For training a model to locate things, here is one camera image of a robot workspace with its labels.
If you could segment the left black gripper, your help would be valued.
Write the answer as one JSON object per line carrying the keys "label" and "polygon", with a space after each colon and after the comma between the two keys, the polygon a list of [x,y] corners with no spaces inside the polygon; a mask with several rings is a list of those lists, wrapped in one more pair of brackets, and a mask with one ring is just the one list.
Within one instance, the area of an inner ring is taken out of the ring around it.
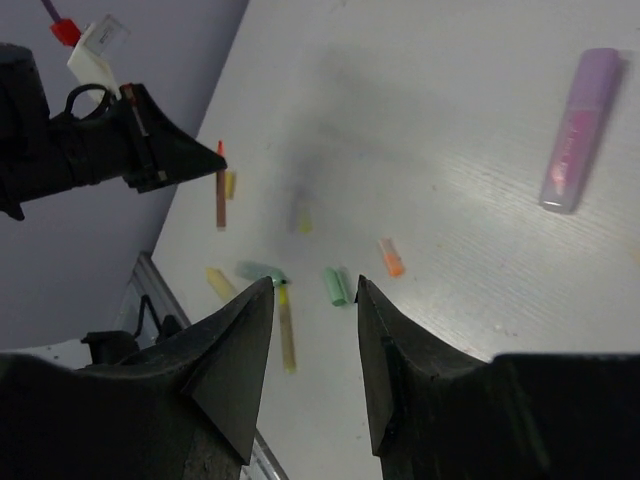
{"label": "left black gripper", "polygon": [[1,45],[1,211],[122,177],[139,193],[224,172],[223,155],[178,128],[142,84],[115,98],[99,84],[75,88],[52,117],[30,49]]}

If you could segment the orange pen cap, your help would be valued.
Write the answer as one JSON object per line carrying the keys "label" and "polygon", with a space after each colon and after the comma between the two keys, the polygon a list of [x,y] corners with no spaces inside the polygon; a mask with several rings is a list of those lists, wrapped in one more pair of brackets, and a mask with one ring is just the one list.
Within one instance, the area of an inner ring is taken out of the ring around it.
{"label": "orange pen cap", "polygon": [[397,252],[395,245],[391,238],[382,238],[379,241],[379,247],[382,254],[383,263],[386,267],[387,273],[392,278],[402,276],[405,271],[405,265]]}

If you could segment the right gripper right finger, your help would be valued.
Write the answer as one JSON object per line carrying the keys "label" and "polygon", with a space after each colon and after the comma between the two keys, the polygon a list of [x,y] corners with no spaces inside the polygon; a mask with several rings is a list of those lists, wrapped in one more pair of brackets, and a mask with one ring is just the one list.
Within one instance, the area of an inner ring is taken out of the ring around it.
{"label": "right gripper right finger", "polygon": [[356,293],[371,449],[386,479],[635,479],[635,354],[502,354],[484,362]]}

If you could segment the green highlighter pen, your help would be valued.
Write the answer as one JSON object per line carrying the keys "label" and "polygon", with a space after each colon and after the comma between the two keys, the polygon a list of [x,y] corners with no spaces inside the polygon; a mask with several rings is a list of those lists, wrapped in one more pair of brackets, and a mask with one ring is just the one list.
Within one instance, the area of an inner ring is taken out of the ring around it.
{"label": "green highlighter pen", "polygon": [[250,260],[238,261],[235,267],[235,275],[248,281],[257,281],[268,277],[275,287],[287,285],[290,282],[280,268]]}

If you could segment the orange thin pen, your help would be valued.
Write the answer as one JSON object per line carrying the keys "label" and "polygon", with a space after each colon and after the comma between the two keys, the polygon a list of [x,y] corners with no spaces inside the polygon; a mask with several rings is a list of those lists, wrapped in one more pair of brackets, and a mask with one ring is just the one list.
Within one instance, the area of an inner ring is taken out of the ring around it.
{"label": "orange thin pen", "polygon": [[226,168],[216,173],[216,226],[226,228]]}

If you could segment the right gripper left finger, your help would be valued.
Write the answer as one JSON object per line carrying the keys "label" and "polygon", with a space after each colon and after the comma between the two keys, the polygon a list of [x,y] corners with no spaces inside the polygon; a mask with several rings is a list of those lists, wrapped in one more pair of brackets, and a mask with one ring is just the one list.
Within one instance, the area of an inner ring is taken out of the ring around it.
{"label": "right gripper left finger", "polygon": [[236,479],[251,458],[274,313],[261,279],[114,365],[1,358],[5,479]]}

